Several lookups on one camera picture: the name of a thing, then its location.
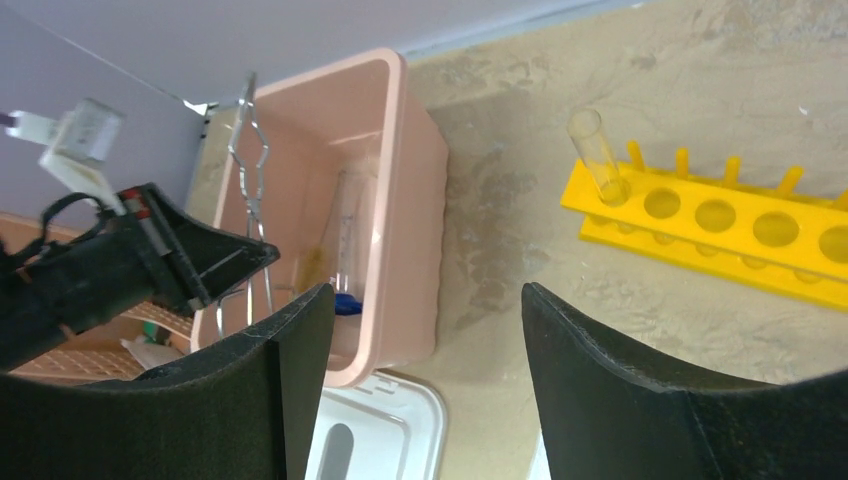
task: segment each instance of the white plastic container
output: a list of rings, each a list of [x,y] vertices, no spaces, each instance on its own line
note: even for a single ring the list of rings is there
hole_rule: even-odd
[[[384,373],[353,389],[325,388],[306,479],[435,479],[446,423],[435,391]]]

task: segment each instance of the empty test tube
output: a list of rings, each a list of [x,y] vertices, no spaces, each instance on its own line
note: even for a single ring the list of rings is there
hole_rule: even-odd
[[[590,108],[577,110],[568,121],[568,135],[580,160],[589,169],[601,201],[621,205],[627,201],[627,183],[621,178],[615,154],[604,134],[601,115]]]

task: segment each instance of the black cable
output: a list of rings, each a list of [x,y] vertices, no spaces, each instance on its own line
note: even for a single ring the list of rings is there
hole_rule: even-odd
[[[53,218],[62,212],[62,210],[68,208],[74,203],[80,200],[94,200],[97,203],[97,223],[91,227],[87,232],[78,236],[77,238],[71,240],[68,245],[63,245],[57,241],[48,242],[47,234],[48,229],[50,227],[50,222]],[[106,223],[109,221],[109,218],[112,217],[111,210],[103,203],[99,198],[89,195],[87,193],[76,192],[70,195],[66,195],[59,200],[53,202],[49,207],[45,208],[41,213],[41,236],[33,240],[26,247],[21,249],[16,254],[7,255],[7,257],[11,258],[11,268],[18,269],[23,267],[27,261],[31,258],[38,255],[48,256],[50,254],[58,253],[58,251],[62,250],[63,247],[70,247],[71,245],[75,245],[86,240],[90,240],[94,238],[98,233],[103,231],[106,228]]]

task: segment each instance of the glass test tube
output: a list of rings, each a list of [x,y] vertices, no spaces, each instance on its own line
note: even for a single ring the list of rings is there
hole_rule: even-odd
[[[601,201],[611,206],[626,202],[629,195],[627,182],[618,171],[601,115],[590,108],[577,110],[568,121],[567,129],[580,160],[595,180]]]
[[[336,272],[330,279],[337,293],[359,294],[354,288],[357,268],[357,236],[359,225],[357,216],[360,214],[360,201],[367,177],[361,173],[342,171],[339,173],[338,185],[330,218],[338,222],[336,232],[329,228],[325,241],[336,242]]]

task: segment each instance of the blue object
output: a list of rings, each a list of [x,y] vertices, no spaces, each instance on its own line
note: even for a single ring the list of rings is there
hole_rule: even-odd
[[[362,313],[362,302],[347,293],[336,294],[336,315],[348,317]]]

